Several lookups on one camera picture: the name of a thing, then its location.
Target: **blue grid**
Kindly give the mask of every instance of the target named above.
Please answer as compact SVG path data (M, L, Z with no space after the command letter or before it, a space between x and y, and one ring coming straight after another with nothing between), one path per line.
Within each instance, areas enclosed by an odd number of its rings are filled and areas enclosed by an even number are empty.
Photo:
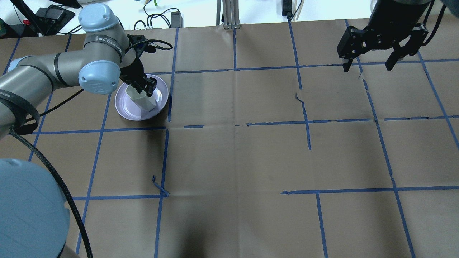
M292 40L292 47L293 51L295 54L295 66L280 66L280 67L252 67L252 68L237 68L237 59L236 59L236 30L233 30L233 50L234 50L234 67L232 69L216 69L216 70L199 70L199 71L175 71L175 63L176 63L176 56L177 56L177 42L178 42L178 36L179 36L179 29L176 29L176 34L175 34L175 48L174 48L174 57L173 57L173 67L171 72L162 72L162 73L155 73L155 74L171 74L171 85L170 85L170 103L168 107L168 122L171 121L171 110L172 110L172 96L173 96L173 89L174 89L174 75L175 74L180 74L180 73L212 73L212 72L224 72L224 71L245 71L245 70L268 70L268 69L291 69L295 68L297 70L297 76L298 76L298 85L299 89L302 89L302 83L301 83L301 75L299 73L300 68L306 68L306 67L322 67L322 66L341 66L341 64L316 64L316 65L299 65L298 63L298 56L297 56L297 49L295 45L295 39L294 39L294 33L293 29L291 27L291 23L288 23L289 25L289 30L291 34L291 40ZM68 38L67 46L65 51L68 50L68 46L70 44L72 36L70 35ZM10 59L8 61L8 64L6 68L4 69L4 74L7 71L7 68L14 56L14 53L18 47L18 44L20 42L20 39L17 40L16 45L13 49L13 52L10 56ZM452 137L455 141L455 144L459 150L459 143L458 139L456 137L456 134L454 132L454 129L451 126L450 119L455 119L459 118L458 115L447 115L443 104L440 101L440 98L437 94L437 91L435 89L435 86L430 78L429 72L425 66L425 63L428 62L458 62L459 59L442 59L442 60L423 60L422 56L420 53L418 53L420 60L419 61L402 61L399 63L420 63L422 64L422 67L426 73L426 76L429 80L429 83L432 87L432 91L438 101L438 104L443 112L443 116L439 117L411 117L411 118L385 118L384 121L399 121L399 120L420 120L420 119L445 119L448 127L451 131ZM357 63L354 63L353 65L356 65L359 67L360 71L363 71L363 66L365 65L381 65L384 64L384 62L361 62L360 59L357 59ZM426 187L397 187L395 183L395 179L392 177L392 168L390 165L389 157L386 151L383 135L379 126L379 121L376 115L375 108L373 106L373 102L371 99L371 95L369 92L369 88L367 85L367 82L363 80L365 89L367 91L367 97L369 100L369 103L371 105L371 109L373 112L373 118L358 118L358 119L338 119L338 120L308 120L307 118L307 113L304 107L304 102L300 99L297 98L298 101L302 103L302 109L303 109L303 114L304 114L304 120L302 121L286 121L286 122L259 122L259 123L247 123L246 126L262 126L262 125L284 125L284 124L305 124L306 125L306 132L307 132L307 139L308 139L308 147L311 149L310 145L310 134L309 134L309 128L308 125L310 123L349 123L349 122L367 122L370 120L373 120L375 122L376 128L378 130L379 138L381 141L381 147L384 152L384 156L386 159L386 164L389 172L389 176L392 181L392 188L367 188L367 189L328 189L328 190L296 190L296 191L283 191L280 194L286 194L286 195L291 195L291 194L315 194L316 195L316 202L317 202L317 209L318 209L318 218L319 218L319 225L320 225L320 231L321 231L321 237L322 237L322 244L323 244L323 250L324 250L324 256L327 258L328 257L328 252L327 252L327 245L326 245L326 237L325 237L325 230L324 230L324 222L322 218L322 209L320 205L320 194L328 194L328 193L355 193L355 192L386 192L386 191L393 191L395 194L395 198L397 201L397 205L399 208L400 216L402 219L403 223L403 228L405 231L405 235L407 238L407 242L409 245L409 249L411 252L411 256L414 258L415 257L415 252L411 243L411 239L409 236L409 230L406 225L406 221L404 218L403 214L403 208L400 202L400 198L398 195L399 191L432 191L432 190L459 190L459 185L451 185L451 186L426 186ZM48 98L48 102L46 105L46 110L49 108L50 101L51 101L52 95ZM158 195L132 195L132 196L91 196L91 188L92 188L92 182L94 179L94 174L95 174L95 169L97 166L97 160L99 156L99 151L102 143L102 137L104 132L117 132L117 131L137 131L137 130L165 130L166 131L166 139L165 139L165 148L164 148L164 156L163 156L163 168L162 168L162 180L161 180L161 187L164 187L165 185L165 176L166 176L166 164L167 164L167 153L168 153L168 139L169 139L169 131L166 127L147 127L147 128L118 128L118 129L105 129L105 122L107 118L107 113L108 113L108 108L110 105L110 98L111 95L108 96L107 102L106 102L106 108L105 108L105 113L104 113L104 118L102 122L102 127L100 130L70 130L70 131L47 131L43 132L41 131L45 116L43 116L42 121L40 123L39 129L37 132L34 132L33 134L36 135L34 145L37 144L38 138L40 135L51 135L51 134L78 134L78 133L99 133L99 141L97 145L97 150L94 158L94 164L92 168L92 173L91 173L91 178L90 178L90 183L88 186L88 192L86 196L77 196L74 197L74 200L82 200L85 201L85 206L84 206L84 211L83 211L83 221L86 218L87 214L87 208L90 200L119 200L119 199L145 199L145 198L155 198L159 199L159 206L158 206L158 216L157 216L157 232L156 232L156 239L155 239L155 253L154 257L158 257L158 248L159 248L159 233L160 233L160 225L161 225L161 214L162 214L162 202L163 199L166 198L163 194L158 194ZM185 125L184 128L203 128L204 125ZM77 243L77 253L79 251L81 244L81 235L78 237L78 243Z

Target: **blue joint cap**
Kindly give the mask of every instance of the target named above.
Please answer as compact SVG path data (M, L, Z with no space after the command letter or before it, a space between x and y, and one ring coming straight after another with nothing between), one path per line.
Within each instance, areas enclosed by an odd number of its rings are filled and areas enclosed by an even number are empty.
M26 57L29 57L29 56L21 57L21 58L18 58L18 59L15 59L15 60L11 61L10 62L10 66L8 67L8 71L10 72L14 68L16 68L17 65L19 64L19 62L22 61L22 59L24 59Z
M109 94L118 87L121 69L107 60L97 60L81 68L78 74L80 86L96 94Z
M97 32L106 30L118 23L118 18L110 7L101 4L91 4L81 10L78 21L86 32Z
M57 257L70 223L53 176L39 165L0 159L0 257Z

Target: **metal bracket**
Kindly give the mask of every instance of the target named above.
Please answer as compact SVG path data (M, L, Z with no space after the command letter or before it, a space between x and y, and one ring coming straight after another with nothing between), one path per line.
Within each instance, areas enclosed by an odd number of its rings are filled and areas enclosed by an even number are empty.
M223 0L223 28L240 28L239 0Z

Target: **round plate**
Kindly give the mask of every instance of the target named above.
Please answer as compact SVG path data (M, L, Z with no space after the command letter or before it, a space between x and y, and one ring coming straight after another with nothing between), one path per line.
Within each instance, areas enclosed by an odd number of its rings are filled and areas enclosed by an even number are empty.
M156 99L157 106L151 111L146 111L139 108L126 94L126 88L129 85L123 83L115 95L115 108L122 117L132 121L141 121L156 116L165 106L169 99L169 89L166 83L156 75L147 74L148 78L157 80L156 89L153 91L153 96Z

